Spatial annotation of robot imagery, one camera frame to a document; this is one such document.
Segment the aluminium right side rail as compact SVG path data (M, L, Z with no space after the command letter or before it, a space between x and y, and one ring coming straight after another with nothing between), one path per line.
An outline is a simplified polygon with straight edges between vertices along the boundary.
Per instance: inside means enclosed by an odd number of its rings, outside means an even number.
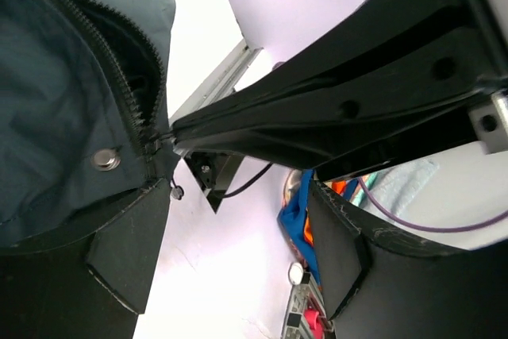
M246 40L242 39L173 113L169 118L170 124L231 95L233 88L261 51L261 48L250 48Z

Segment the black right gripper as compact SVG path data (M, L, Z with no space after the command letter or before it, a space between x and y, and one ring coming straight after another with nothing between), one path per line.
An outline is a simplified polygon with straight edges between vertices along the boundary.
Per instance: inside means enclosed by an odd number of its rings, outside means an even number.
M468 111L502 88L507 48L487 0L367 0L337 26L338 141L317 168L352 178L476 141Z

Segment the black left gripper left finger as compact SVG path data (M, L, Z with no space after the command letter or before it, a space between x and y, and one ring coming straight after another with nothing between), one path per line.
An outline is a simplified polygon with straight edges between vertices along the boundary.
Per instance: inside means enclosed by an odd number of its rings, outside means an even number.
M1 250L3 338L131 338L168 217L166 179Z

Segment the dark navy and grey jacket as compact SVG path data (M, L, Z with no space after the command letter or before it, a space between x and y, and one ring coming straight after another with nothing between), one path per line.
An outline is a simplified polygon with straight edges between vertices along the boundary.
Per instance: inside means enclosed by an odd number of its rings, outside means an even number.
M175 0L1 0L1 244L170 179Z

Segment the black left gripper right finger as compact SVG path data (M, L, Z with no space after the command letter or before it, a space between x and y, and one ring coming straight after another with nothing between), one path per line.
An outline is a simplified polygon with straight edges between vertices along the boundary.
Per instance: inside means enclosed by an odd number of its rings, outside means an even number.
M504 338L507 243L475 250L400 229L312 181L325 314L339 338Z

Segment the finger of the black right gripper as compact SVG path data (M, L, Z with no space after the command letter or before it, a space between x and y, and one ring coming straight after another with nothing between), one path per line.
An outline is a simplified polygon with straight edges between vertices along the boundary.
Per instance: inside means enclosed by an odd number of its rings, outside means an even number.
M175 132L291 95L334 87L388 65L464 23L463 0L366 0L250 87L175 121Z
M334 87L173 130L175 147L317 168L450 114L479 97L475 84L487 71L479 35L457 29Z

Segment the colourful cloth pile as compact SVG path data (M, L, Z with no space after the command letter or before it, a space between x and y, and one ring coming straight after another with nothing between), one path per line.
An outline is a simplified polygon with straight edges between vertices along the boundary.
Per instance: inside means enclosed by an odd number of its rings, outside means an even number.
M406 208L439 169L439 164L429 160L415 160L362 177L375 200L394 216L400 218ZM279 212L279 223L289 237L297 255L304 261L304 268L320 280L314 239L310 228L308 195L314 173L303 172L298 188ZM344 197L354 206L387 220L363 191L356 179L327 182L326 186Z

